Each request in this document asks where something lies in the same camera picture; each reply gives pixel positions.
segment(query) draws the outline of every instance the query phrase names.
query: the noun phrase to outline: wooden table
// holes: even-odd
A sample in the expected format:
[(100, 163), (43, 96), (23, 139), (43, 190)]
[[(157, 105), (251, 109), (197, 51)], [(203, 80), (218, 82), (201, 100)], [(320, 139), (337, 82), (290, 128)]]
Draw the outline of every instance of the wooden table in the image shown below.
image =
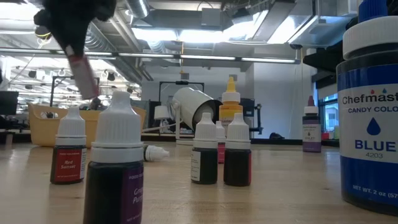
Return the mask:
[[(230, 187), (222, 165), (216, 185), (191, 183), (191, 148), (155, 144), (170, 158), (145, 163), (142, 223), (398, 223), (342, 201), (337, 149), (253, 145), (252, 185)], [(30, 145), (0, 151), (1, 224), (82, 223), (84, 183), (50, 184), (51, 156), (52, 149)]]

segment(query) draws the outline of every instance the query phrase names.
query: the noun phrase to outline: food coloring bottle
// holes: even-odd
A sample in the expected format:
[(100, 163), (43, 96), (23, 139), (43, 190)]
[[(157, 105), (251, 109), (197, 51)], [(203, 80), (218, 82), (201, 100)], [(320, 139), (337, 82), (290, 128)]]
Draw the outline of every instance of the food coloring bottle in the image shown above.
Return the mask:
[(140, 224), (144, 183), (141, 117), (128, 92), (115, 91), (99, 114), (88, 164), (84, 224)]
[(52, 153), (50, 182), (75, 184), (86, 174), (86, 128), (79, 107), (72, 106), (60, 120)]
[(218, 151), (216, 125), (210, 113), (197, 124), (191, 153), (191, 180), (196, 184), (217, 183)]
[(337, 68), (343, 199), (398, 216), (398, 16), (365, 0)]
[(321, 119), (318, 115), (318, 111), (318, 107), (314, 104), (313, 96), (310, 96), (308, 99), (308, 106), (304, 108), (305, 116), (303, 116), (304, 152), (321, 152)]
[(144, 161), (146, 162), (161, 161), (169, 156), (170, 153), (162, 147), (144, 145)]
[(239, 105), (241, 102), (241, 94), (236, 92), (234, 78), (230, 77), (226, 92), (222, 96), (223, 105), (220, 106), (221, 124), (225, 129), (225, 136), (227, 135), (228, 125), (234, 119), (235, 113), (243, 113), (243, 107)]
[(225, 144), (224, 183), (244, 187), (251, 183), (251, 150), (249, 126), (242, 113), (236, 113), (228, 125)]
[(216, 122), (216, 137), (218, 141), (218, 163), (223, 164), (225, 160), (225, 130), (221, 121)]

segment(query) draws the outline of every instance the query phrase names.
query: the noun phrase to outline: window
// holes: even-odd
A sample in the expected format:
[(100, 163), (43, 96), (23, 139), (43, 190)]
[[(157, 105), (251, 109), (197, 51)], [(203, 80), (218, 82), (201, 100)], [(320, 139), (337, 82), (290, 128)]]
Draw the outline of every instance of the window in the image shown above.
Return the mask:
[(322, 132), (330, 132), (338, 126), (338, 95), (330, 95), (319, 101)]

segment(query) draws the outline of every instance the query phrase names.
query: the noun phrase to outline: blue label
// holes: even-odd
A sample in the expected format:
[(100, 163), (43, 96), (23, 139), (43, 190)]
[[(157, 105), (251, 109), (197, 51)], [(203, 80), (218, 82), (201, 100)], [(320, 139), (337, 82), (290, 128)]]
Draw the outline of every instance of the blue label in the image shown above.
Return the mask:
[(338, 75), (341, 186), (398, 206), (398, 65)]

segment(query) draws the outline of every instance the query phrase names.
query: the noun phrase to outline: yellow basket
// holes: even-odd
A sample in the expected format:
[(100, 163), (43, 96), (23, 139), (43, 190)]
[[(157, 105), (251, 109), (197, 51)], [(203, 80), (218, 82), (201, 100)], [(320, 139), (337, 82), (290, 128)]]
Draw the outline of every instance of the yellow basket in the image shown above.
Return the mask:
[[(144, 126), (144, 118), (146, 110), (132, 107), (133, 110), (141, 116), (141, 130)], [(40, 106), (28, 103), (30, 137), (32, 143), (38, 146), (54, 147), (55, 135), (58, 132), (60, 119), (67, 115), (68, 110), (54, 108), (49, 106)], [(42, 115), (48, 112), (57, 113), (56, 118), (43, 118)], [(80, 116), (86, 121), (86, 145), (91, 147), (91, 143), (95, 140), (98, 116), (101, 111), (80, 111)]]

